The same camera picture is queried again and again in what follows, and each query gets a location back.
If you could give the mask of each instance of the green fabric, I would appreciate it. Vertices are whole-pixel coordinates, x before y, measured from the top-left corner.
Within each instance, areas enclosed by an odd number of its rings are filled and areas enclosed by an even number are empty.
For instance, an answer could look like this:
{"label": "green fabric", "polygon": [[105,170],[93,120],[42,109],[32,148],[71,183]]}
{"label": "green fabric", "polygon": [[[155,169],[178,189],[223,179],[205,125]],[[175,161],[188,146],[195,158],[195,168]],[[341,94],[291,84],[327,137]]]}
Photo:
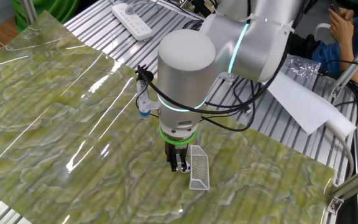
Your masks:
{"label": "green fabric", "polygon": [[[64,23],[74,16],[80,0],[33,0],[35,11],[40,16],[46,10],[59,22]],[[15,24],[19,32],[28,27],[20,0],[11,0],[15,9]]]}

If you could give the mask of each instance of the green led ring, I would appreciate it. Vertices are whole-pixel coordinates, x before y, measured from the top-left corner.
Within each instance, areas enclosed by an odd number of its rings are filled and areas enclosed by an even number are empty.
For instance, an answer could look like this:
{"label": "green led ring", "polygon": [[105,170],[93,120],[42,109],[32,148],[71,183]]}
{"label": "green led ring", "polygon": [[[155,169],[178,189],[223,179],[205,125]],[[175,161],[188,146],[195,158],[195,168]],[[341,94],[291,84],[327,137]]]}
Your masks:
{"label": "green led ring", "polygon": [[189,144],[192,140],[194,140],[194,138],[196,137],[197,135],[197,130],[193,133],[193,135],[187,139],[186,141],[174,141],[174,140],[171,140],[169,138],[167,138],[164,133],[162,132],[162,128],[160,126],[160,134],[161,134],[161,137],[162,139],[164,139],[167,143],[171,144],[171,145],[174,145],[174,146],[183,146],[185,144]]}

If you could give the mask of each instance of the plastic bag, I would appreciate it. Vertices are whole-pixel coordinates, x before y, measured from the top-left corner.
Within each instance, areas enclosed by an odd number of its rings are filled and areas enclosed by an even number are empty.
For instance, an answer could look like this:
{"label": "plastic bag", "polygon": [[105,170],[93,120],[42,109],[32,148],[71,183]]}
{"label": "plastic bag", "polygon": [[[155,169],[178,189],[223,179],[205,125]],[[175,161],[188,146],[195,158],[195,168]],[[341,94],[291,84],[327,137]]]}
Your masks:
{"label": "plastic bag", "polygon": [[291,70],[300,77],[306,78],[313,85],[316,81],[320,66],[321,63],[319,62],[288,54],[282,69]]}

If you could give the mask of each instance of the hand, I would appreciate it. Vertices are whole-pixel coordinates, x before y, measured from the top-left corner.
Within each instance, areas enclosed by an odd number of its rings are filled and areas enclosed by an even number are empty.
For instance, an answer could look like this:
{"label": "hand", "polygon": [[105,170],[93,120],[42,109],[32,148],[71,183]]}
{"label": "hand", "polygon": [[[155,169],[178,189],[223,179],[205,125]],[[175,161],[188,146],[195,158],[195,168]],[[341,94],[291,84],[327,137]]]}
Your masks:
{"label": "hand", "polygon": [[354,17],[354,11],[352,9],[345,9],[342,7],[339,7],[340,10],[340,15],[347,21],[354,21],[353,17]]}
{"label": "hand", "polygon": [[329,10],[329,20],[331,23],[331,35],[339,45],[352,44],[354,26],[351,21],[342,19],[332,9]]}

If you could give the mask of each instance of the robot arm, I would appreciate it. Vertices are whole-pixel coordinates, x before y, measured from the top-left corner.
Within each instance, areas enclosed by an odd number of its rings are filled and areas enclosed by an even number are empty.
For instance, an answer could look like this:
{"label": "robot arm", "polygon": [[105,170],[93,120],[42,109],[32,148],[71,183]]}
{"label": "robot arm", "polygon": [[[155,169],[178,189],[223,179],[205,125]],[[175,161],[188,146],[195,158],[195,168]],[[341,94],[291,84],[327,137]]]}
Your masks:
{"label": "robot arm", "polygon": [[[273,76],[285,51],[301,0],[253,2],[250,23],[210,15],[200,31],[176,30],[158,47],[158,89],[171,100],[198,109],[221,72],[264,82]],[[158,96],[160,134],[172,171],[188,170],[188,143],[201,113]]]}

